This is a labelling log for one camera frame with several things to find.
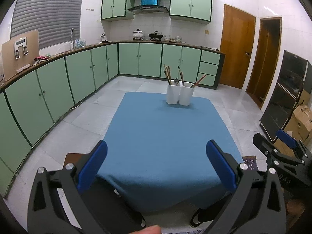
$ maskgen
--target white utensil holder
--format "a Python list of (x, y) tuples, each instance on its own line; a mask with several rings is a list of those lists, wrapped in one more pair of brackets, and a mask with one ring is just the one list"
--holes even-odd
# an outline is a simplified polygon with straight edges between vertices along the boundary
[(180, 90), (182, 88), (182, 83), (179, 82), (179, 85), (170, 85), (167, 87), (167, 103), (170, 105), (177, 104), (179, 100)]
[(190, 105), (191, 97), (193, 96), (195, 87), (191, 88), (193, 83), (184, 82), (184, 86), (181, 86), (179, 104), (180, 105)]

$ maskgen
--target hand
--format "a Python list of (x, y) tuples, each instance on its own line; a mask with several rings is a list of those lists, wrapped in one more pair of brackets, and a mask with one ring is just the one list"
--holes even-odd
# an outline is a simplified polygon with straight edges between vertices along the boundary
[(161, 228), (158, 225), (154, 225), (140, 231), (132, 232), (130, 234), (161, 234)]

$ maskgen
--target door frame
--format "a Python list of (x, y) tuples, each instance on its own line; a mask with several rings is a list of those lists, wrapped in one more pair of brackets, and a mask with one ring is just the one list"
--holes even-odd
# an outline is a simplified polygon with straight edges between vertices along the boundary
[(262, 108), (263, 106), (263, 103), (264, 101), (266, 100), (266, 97), (269, 93), (269, 89), (271, 88), (271, 85), (272, 85), (272, 81), (273, 81), (273, 77), (274, 77), (274, 74), (275, 74), (275, 71), (276, 71), (276, 66), (277, 66), (277, 62), (278, 62), (278, 58), (279, 58), (279, 55), (280, 55), (280, 44), (281, 44), (281, 39), (282, 39), (282, 16), (274, 16), (274, 17), (264, 17), (264, 18), (260, 18), (260, 27), (259, 27), (259, 35), (258, 35), (258, 43), (257, 43), (257, 49), (256, 49), (256, 54), (255, 54), (255, 60), (253, 62), (253, 66), (252, 66), (252, 72), (250, 74), (250, 78), (249, 78), (249, 81), (248, 81), (248, 85), (247, 85), (247, 88), (246, 88), (246, 93), (248, 94), (247, 90), (249, 88), (249, 85), (251, 83), (251, 78), (252, 78), (252, 73), (254, 72), (254, 69), (255, 69), (255, 61), (257, 59), (257, 55), (258, 55), (258, 48), (259, 48), (259, 42), (260, 42), (260, 34), (261, 34), (261, 29), (263, 27), (263, 21), (266, 21), (266, 20), (275, 20), (275, 19), (279, 19), (280, 20), (280, 42), (278, 44), (278, 53), (277, 53), (277, 57), (276, 57), (276, 61), (275, 61), (275, 64), (274, 64), (274, 72), (272, 74), (272, 77), (271, 77), (271, 82), (270, 82), (270, 85), (266, 91), (266, 95), (264, 97), (264, 100), (262, 101), (261, 105), (260, 105), (260, 109)]

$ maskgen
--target white pot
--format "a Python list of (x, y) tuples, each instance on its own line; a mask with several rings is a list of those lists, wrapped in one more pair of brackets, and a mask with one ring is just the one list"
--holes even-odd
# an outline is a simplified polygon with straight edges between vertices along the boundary
[(134, 38), (143, 38), (144, 37), (144, 32), (140, 31), (139, 29), (137, 31), (133, 32), (133, 37)]

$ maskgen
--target utensil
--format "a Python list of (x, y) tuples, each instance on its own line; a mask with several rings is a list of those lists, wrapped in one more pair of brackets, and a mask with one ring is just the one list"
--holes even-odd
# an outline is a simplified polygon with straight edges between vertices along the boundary
[(193, 86), (191, 86), (191, 88), (196, 87), (205, 77), (206, 75), (203, 75), (201, 79), (199, 79)]

